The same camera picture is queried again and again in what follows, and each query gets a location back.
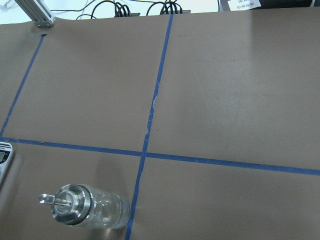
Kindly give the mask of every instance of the tabletop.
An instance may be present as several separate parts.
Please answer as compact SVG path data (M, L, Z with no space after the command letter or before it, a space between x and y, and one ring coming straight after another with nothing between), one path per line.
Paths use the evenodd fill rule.
M0 141L23 159L0 239L318 239L319 16L0 25ZM128 225L55 222L37 199L67 184L128 199Z

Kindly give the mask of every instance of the blue tape line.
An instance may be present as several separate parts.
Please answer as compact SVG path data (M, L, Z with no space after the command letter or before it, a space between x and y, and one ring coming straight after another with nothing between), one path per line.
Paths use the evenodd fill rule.
M31 58L31 61L30 61L30 63L29 63L28 68L26 69L26 72L25 72L25 74L24 74L24 76L23 76L23 79L22 79L22 82L21 82L21 84L20 84L20 86L19 86L19 89L18 89L18 91L17 91L17 93L16 93L16 95L15 95L15 97L14 97L14 100L13 100L13 103L12 103L12 105L11 105L11 107L10 107L10 110L9 110L9 112L8 112L8 115L7 115L6 118L5 118L4 124L3 124L2 128L1 128L0 137L2 137L2 136L4 135L4 132L5 132L5 129L6 129L7 125L8 125L8 122L9 122L9 119L10 119L10 117L11 117L11 114L12 114L14 108L15 108L15 105L16 105L16 103L17 103L17 100L18 100L18 98L19 98L19 95L20 95L20 93L21 93L21 91L22 91L22 88L24 87L24 84L25 84L25 82L26 82L26 79L27 79L27 77L28 77L28 75L29 75L29 72L30 72L30 70L31 70L31 68L32 68L32 65L33 65L34 62L35 62L36 56L37 56L37 54L38 54L38 52L39 52L39 50L40 50L40 47L41 47L41 45L42 45L42 43L43 43L43 41L44 41L44 39L45 39L45 36L46 36L46 34L41 35L40 42L39 42L38 46L37 46L36 49L35 49L35 52L34 52L32 58Z
M168 42L169 42L170 31L171 31L173 19L174 19L174 15L171 14L169 16L169 22L168 22L168 25L166 28L165 39L164 39L164 44L163 44L163 49L162 49L162 54L161 54L158 75L157 75L156 82L155 82L154 93L153 93L152 103L151 103L151 109L150 109L150 114L149 114L148 123L147 123L148 132L144 137L143 148L142 148L142 153L141 153L141 160L140 160L140 164L139 164L139 169L138 169L138 173L137 173L137 177L136 177L136 181L135 181L135 186L134 186L133 198L132 198L132 202L131 202L131 215L130 215L129 222L127 224L127 229L126 229L125 238L124 238L125 240L129 240L130 236L131 236L131 231L132 231L132 226L133 226L133 221L134 221L136 206L137 206L137 201L138 201L138 195L139 195L139 185L140 185L142 172L143 172L144 166L145 166L145 160L146 160L147 149L148 149L148 144L149 144L150 132L151 132L151 127L152 127L152 120L154 118L154 113L155 113L155 103L156 103L156 98L157 98L158 92L159 92L159 85L161 82L162 72L164 69L166 52L167 52L167 47L168 47Z
M130 156L141 157L140 151L121 150L121 149L114 149L114 148L73 145L73 144L47 142L47 141L34 141L34 140L25 140L25 139L14 139L14 138L9 138L9 137L0 137L0 141L19 143L19 144L39 145L39 146L54 147L54 148L76 149L76 150L84 150L84 151L99 152L99 153L121 154L121 155L130 155Z
M299 167L276 166L276 165L268 165L268 164L217 160L217 159L209 159L209 158L178 156L178 155L159 154L159 153L150 153L150 152L148 152L146 156L148 158L155 158L155 159L166 159L166 160L175 160L175 161L191 162L191 163L213 164L213 165L228 166L228 167L320 176L320 170L299 168Z

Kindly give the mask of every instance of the metal frame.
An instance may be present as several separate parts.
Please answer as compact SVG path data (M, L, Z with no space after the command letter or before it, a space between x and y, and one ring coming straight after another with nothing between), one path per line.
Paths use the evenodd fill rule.
M52 27L55 16L43 0L15 0L37 27Z

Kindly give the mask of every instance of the label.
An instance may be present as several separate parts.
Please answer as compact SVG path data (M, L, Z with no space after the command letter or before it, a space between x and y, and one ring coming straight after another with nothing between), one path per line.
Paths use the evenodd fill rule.
M242 11L261 7L259 0L230 0L228 4L231 11Z

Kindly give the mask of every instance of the metal cap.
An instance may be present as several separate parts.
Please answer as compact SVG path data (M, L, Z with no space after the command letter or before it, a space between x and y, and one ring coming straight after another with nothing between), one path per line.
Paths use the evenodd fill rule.
M91 208L88 190L74 184L63 186L55 196L42 194L39 201L51 204L53 218L66 225L81 223L88 216Z

